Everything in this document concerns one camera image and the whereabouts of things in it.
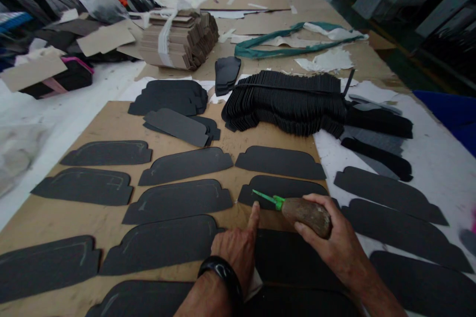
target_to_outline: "black bracelet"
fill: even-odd
[[[198,277],[207,270],[214,271],[224,281],[232,304],[233,316],[241,316],[243,314],[243,293],[233,268],[225,259],[219,256],[210,256],[202,262],[198,271]]]

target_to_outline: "finger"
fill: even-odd
[[[315,251],[321,255],[321,252],[326,248],[328,241],[320,238],[314,231],[309,228],[307,225],[296,222],[294,223],[294,228],[296,231],[303,237],[303,239],[312,246]]]
[[[213,239],[213,243],[212,243],[212,249],[211,249],[212,255],[215,255],[220,250],[220,246],[221,246],[224,235],[225,235],[225,232],[218,233],[217,235],[215,235],[215,238]]]
[[[322,196],[315,193],[311,193],[308,195],[304,195],[303,198],[307,201],[323,205],[331,216],[332,224],[339,223],[344,217],[340,210],[337,209],[336,205],[332,201],[332,198],[330,198],[329,196]]]
[[[248,230],[253,232],[254,236],[256,236],[256,231],[259,225],[259,210],[260,210],[259,202],[254,201],[253,208],[251,210],[251,215],[249,216],[249,221],[248,221]]]

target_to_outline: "paper scrap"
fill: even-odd
[[[209,103],[213,104],[218,104],[220,101],[226,102],[232,92],[228,92],[228,94],[225,94],[224,96],[217,97],[216,93],[213,93],[212,97],[208,100]]]
[[[354,66],[351,61],[351,54],[337,47],[319,54],[312,62],[305,58],[297,58],[295,61],[308,72],[331,72],[341,69],[349,69]]]
[[[27,54],[19,54],[18,56],[16,56],[14,66],[16,67],[22,64],[33,62],[45,56],[51,55],[51,56],[61,57],[61,56],[64,56],[65,54],[66,52],[58,50],[57,48],[54,48],[53,46],[48,46],[46,48],[38,48]]]
[[[215,81],[199,81],[199,80],[193,80],[194,82],[197,82],[202,86],[203,89],[205,89],[207,92],[212,89],[215,86]]]
[[[251,4],[251,3],[248,3],[248,6],[257,7],[257,8],[261,8],[261,9],[267,9],[266,6],[261,6],[261,5]]]
[[[251,300],[263,287],[263,280],[261,280],[261,276],[258,273],[258,270],[254,268],[253,276],[251,277],[251,281],[248,287],[248,294],[246,295],[244,301],[245,303]]]
[[[232,43],[241,43],[243,41],[258,38],[259,36],[247,36],[247,35],[232,35]],[[281,46],[288,45],[292,48],[306,48],[307,46],[315,46],[320,44],[330,43],[330,41],[314,41],[314,40],[302,40],[298,37],[297,33],[290,36],[281,37],[277,36],[273,39],[267,40],[261,43],[261,46]]]
[[[246,14],[264,12],[264,10],[245,10],[245,11],[208,11],[215,18],[239,19],[244,18]]]
[[[28,53],[45,48],[47,43],[48,41],[35,37],[33,41],[30,43],[30,47],[28,48]]]
[[[343,28],[337,28],[332,31],[326,31],[322,27],[311,24],[309,22],[306,22],[303,26],[306,30],[312,31],[312,32],[317,32],[320,33],[321,35],[329,37],[330,40],[332,41],[341,41],[341,40],[346,40],[349,38],[354,38],[357,36],[363,36],[362,40],[367,40],[368,35],[364,35],[363,33],[353,30],[347,31],[346,29]]]
[[[349,80],[348,78],[342,78],[342,77],[339,77],[339,79],[341,80],[341,93],[344,91],[344,89],[346,88],[346,85],[347,85],[347,81]],[[351,80],[351,84],[349,85],[349,88],[350,87],[355,87],[357,84],[359,84],[359,81],[356,81],[355,79]]]
[[[79,17],[78,10],[76,9],[66,10],[63,12],[63,15],[61,16],[61,19],[59,20],[58,24],[75,20],[78,17]]]
[[[220,43],[225,43],[227,39],[229,39],[232,36],[232,33],[235,31],[235,29],[230,29],[224,34],[220,35],[218,38],[218,42]]]

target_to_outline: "cardboard bundle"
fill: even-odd
[[[168,67],[158,53],[159,34],[167,19],[151,15],[150,26],[143,32],[139,53],[148,64]],[[218,41],[215,18],[207,12],[180,11],[172,21],[169,57],[172,68],[196,70]]]

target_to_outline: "green fabric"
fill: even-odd
[[[303,49],[280,49],[280,50],[274,50],[274,51],[260,51],[260,50],[252,50],[252,47],[256,47],[263,42],[266,42],[267,40],[273,39],[275,37],[281,36],[289,36],[293,34],[294,32],[299,31],[300,29],[303,28],[305,22],[300,22],[297,23],[294,26],[291,26],[289,30],[281,30],[281,31],[276,31],[273,33],[270,33],[268,35],[260,36],[258,38],[248,40],[248,41],[243,41],[239,44],[236,45],[235,47],[235,56],[240,56],[240,57],[248,57],[248,58],[266,58],[266,57],[274,57],[274,56],[289,56],[289,55],[296,55],[296,54],[303,54],[303,53],[309,53],[309,52],[317,52],[321,50],[325,50],[331,47],[338,46],[342,43],[346,42],[352,42],[358,39],[363,38],[363,36],[355,36],[350,39],[346,40],[341,40],[341,41],[335,41],[331,42],[328,44],[319,44],[319,45],[314,45],[314,46],[307,46],[306,48]],[[328,22],[309,22],[313,25],[317,25],[322,27],[326,31],[332,31],[337,28],[343,28],[342,26],[331,24]]]

